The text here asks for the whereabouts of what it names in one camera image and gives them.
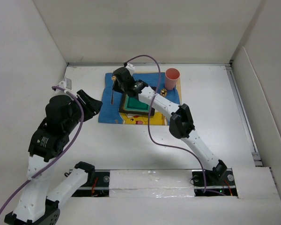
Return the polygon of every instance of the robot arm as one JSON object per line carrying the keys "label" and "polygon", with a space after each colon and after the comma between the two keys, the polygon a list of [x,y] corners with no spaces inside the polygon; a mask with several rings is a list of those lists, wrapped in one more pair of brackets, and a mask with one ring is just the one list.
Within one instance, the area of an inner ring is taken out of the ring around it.
{"label": "robot arm", "polygon": [[[115,70],[113,75],[116,77],[116,81],[113,90],[126,93],[129,97],[150,105],[155,91],[142,80],[135,81],[132,77],[133,72],[134,66],[131,64]],[[206,170],[208,183],[216,183],[221,180],[227,167],[210,151],[198,135],[188,105],[178,105],[156,94],[152,107],[160,111],[170,121],[170,133],[186,143],[200,159]]]}
{"label": "robot arm", "polygon": [[[65,81],[60,84],[64,88],[67,87]],[[78,91],[75,97],[83,108],[83,121],[99,113],[101,101],[92,99],[83,90]],[[4,222],[10,225],[55,224],[59,217],[59,209],[77,188],[91,182],[95,176],[94,166],[80,162],[75,166],[73,173],[49,194],[47,191],[56,163],[32,178],[63,152],[69,142],[70,133],[81,119],[79,106],[66,95],[52,97],[45,111],[46,117],[33,134],[29,145],[27,179],[30,182],[23,189],[16,209],[4,219]]]}

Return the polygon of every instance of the white enclosure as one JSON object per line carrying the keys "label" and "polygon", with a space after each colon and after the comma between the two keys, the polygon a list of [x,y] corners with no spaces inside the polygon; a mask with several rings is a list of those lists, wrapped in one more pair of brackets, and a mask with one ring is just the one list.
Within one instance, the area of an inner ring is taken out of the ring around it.
{"label": "white enclosure", "polygon": [[[51,86],[67,77],[74,91],[101,99],[104,74],[138,54],[165,63],[163,72],[179,69],[182,102],[207,146],[232,167],[239,198],[193,197],[193,186],[178,178],[199,168],[194,158],[153,145],[146,126],[119,129],[96,117],[56,166],[51,189],[87,161],[115,170],[113,193],[71,198],[59,223],[281,224],[281,0],[0,0],[0,207],[26,179],[29,142],[54,95]],[[156,71],[154,64],[135,67]],[[184,146],[166,126],[152,133]],[[256,150],[265,168],[255,167]],[[162,171],[157,186],[148,181],[151,169]],[[152,197],[171,188],[174,198]]]}
{"label": "white enclosure", "polygon": [[67,62],[123,62],[145,53],[167,63],[228,63],[260,0],[34,3]]}

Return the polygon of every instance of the purple cable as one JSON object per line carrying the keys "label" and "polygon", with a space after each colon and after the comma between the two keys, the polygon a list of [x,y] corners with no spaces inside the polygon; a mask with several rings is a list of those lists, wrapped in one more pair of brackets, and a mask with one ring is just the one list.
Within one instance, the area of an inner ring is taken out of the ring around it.
{"label": "purple cable", "polygon": [[154,144],[157,144],[157,145],[160,145],[160,146],[163,146],[163,147],[170,147],[170,148],[180,149],[180,150],[183,150],[183,151],[186,151],[186,152],[192,154],[197,159],[197,161],[199,162],[199,164],[200,164],[200,166],[202,168],[203,180],[204,180],[204,190],[203,190],[203,193],[205,193],[206,191],[209,191],[209,190],[207,190],[206,175],[205,175],[205,169],[203,167],[203,164],[201,163],[200,159],[193,152],[191,152],[191,151],[189,151],[189,150],[187,150],[185,148],[178,147],[178,146],[158,143],[158,142],[154,141],[154,139],[152,138],[151,131],[150,131],[150,116],[151,116],[152,105],[153,105],[154,99],[156,97],[156,94],[158,93],[158,88],[159,88],[159,85],[160,85],[160,82],[161,82],[161,71],[160,71],[160,67],[159,67],[158,62],[150,55],[138,55],[138,56],[135,56],[135,57],[131,58],[130,60],[126,61],[126,63],[128,63],[128,62],[130,62],[130,61],[132,61],[132,60],[134,60],[136,58],[139,58],[139,57],[148,57],[148,58],[152,59],[156,63],[156,65],[157,65],[158,74],[159,74],[158,83],[157,83],[157,86],[156,86],[155,94],[154,94],[154,96],[152,98],[152,101],[151,101],[151,104],[150,104],[149,115],[148,115],[148,133],[149,133],[149,137],[150,137],[151,141]]}
{"label": "purple cable", "polygon": [[[58,86],[53,86],[52,89],[58,89],[58,90],[62,90],[62,91],[66,91],[66,89],[58,87]],[[57,156],[52,162],[50,162],[47,166],[45,166],[43,169],[41,169],[40,171],[38,171],[36,174],[34,174],[31,178],[36,178],[38,175],[40,175],[41,173],[43,173],[45,170],[47,170],[50,166],[52,166],[54,163],[56,163],[57,160],[59,160],[68,150],[69,148],[73,145],[74,141],[76,140],[76,138],[78,137],[78,134],[81,131],[82,128],[82,124],[84,121],[84,112],[83,112],[83,108],[80,104],[80,102],[77,100],[76,96],[73,95],[71,92],[67,92],[67,94],[74,99],[74,101],[77,103],[77,105],[80,108],[81,111],[81,119],[80,119],[80,124],[78,127],[78,130],[75,134],[75,136],[73,137],[73,139],[71,140],[71,142],[66,146],[66,148],[62,151],[62,153]],[[2,207],[0,208],[0,215],[2,213],[2,211],[5,209],[5,207],[9,204],[9,202],[13,199],[13,197],[15,197],[15,195],[21,191],[27,184],[29,184],[30,180],[25,181],[21,186],[19,186],[19,188],[12,193],[12,195],[6,200],[6,202],[2,205]]]}
{"label": "purple cable", "polygon": [[208,191],[208,192],[217,193],[217,194],[220,194],[220,195],[222,195],[222,196],[226,196],[224,193],[221,193],[221,192],[218,192],[218,191],[208,190],[208,189],[207,189],[207,191]]}

